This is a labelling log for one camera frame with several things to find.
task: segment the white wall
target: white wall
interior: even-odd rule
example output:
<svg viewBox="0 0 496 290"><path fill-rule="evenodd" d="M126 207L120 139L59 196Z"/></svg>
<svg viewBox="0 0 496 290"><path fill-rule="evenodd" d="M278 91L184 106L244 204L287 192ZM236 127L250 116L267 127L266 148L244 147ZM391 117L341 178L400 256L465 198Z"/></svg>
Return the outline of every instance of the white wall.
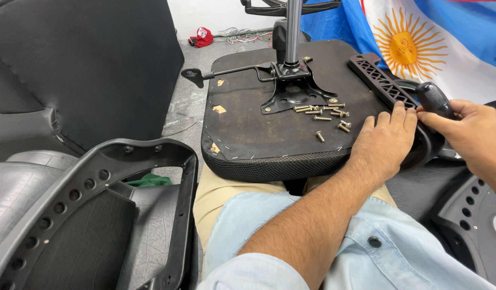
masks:
<svg viewBox="0 0 496 290"><path fill-rule="evenodd" d="M213 34L230 27L268 28L283 17L249 15L239 0L167 0L178 39L196 36L202 26ZM251 0L252 6L267 7L261 0Z"/></svg>

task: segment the bolt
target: bolt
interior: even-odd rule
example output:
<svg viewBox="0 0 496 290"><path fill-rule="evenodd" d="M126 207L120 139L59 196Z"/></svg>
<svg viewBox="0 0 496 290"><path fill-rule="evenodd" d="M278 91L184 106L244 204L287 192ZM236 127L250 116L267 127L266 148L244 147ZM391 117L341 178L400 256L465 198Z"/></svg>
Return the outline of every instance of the bolt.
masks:
<svg viewBox="0 0 496 290"><path fill-rule="evenodd" d="M341 103L341 104L329 104L329 107L339 107L339 108L344 108L344 103Z"/></svg>
<svg viewBox="0 0 496 290"><path fill-rule="evenodd" d="M316 132L316 137L320 138L322 143L325 142L325 139L323 139L323 136L321 135L321 131Z"/></svg>
<svg viewBox="0 0 496 290"><path fill-rule="evenodd" d="M305 112L305 114L307 114L307 115L323 115L323 110L320 109L319 111L309 111L309 112Z"/></svg>
<svg viewBox="0 0 496 290"><path fill-rule="evenodd" d="M352 123L347 123L347 122L345 122L343 120L342 120L342 124L343 124L343 126L345 126L348 129L350 129L352 127Z"/></svg>
<svg viewBox="0 0 496 290"><path fill-rule="evenodd" d="M307 106L307 108L296 110L295 112L300 113L300 112L307 112L307 111L312 111L311 108L309 108L309 106Z"/></svg>
<svg viewBox="0 0 496 290"><path fill-rule="evenodd" d="M350 130L348 128L346 128L345 126L343 126L342 123L339 123L338 128L341 129L341 130L343 130L343 131L345 131L345 132L347 132L347 133L350 132Z"/></svg>
<svg viewBox="0 0 496 290"><path fill-rule="evenodd" d="M332 118L326 118L326 117L319 117L317 115L314 116L313 120L315 121L318 121L318 120L321 120L321 121L331 121Z"/></svg>
<svg viewBox="0 0 496 290"><path fill-rule="evenodd" d="M300 106L300 107L293 107L293 109L296 111L296 110L300 110L300 109L305 109L305 108L309 108L309 106Z"/></svg>

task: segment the gray carpet floor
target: gray carpet floor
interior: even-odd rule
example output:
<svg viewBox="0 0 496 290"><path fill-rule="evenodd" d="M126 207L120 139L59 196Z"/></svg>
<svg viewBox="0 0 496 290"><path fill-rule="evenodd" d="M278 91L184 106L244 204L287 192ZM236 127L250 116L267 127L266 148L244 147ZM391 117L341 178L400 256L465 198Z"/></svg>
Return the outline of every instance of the gray carpet floor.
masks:
<svg viewBox="0 0 496 290"><path fill-rule="evenodd" d="M209 46L197 49L189 45L187 41L180 41L180 47L185 57L183 69L198 68L202 72L209 72L212 63L219 57L248 50L266 49L268 48L268 44L259 40L255 42L238 42L234 44L225 44L224 42L215 41ZM191 125L194 120L196 121L193 126L165 138L178 140L193 148L200 161L198 179L200 179L203 168L200 142L208 82L209 81L205 81L205 87L199 89L195 84L184 79L182 76L178 78L171 99L169 112L167 113L164 130L162 132L162 135L178 132ZM179 167L155 168L152 172L156 175L168 176L174 184L180 183L182 170Z"/></svg>

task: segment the blue and white flag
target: blue and white flag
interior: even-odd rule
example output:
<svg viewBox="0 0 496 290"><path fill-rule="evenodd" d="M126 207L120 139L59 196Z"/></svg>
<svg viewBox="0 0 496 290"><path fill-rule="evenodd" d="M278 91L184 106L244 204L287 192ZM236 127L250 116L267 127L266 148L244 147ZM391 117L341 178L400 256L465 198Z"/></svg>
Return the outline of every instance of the blue and white flag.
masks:
<svg viewBox="0 0 496 290"><path fill-rule="evenodd" d="M335 10L303 16L302 29L375 52L380 67L449 98L496 100L496 1L343 0Z"/></svg>

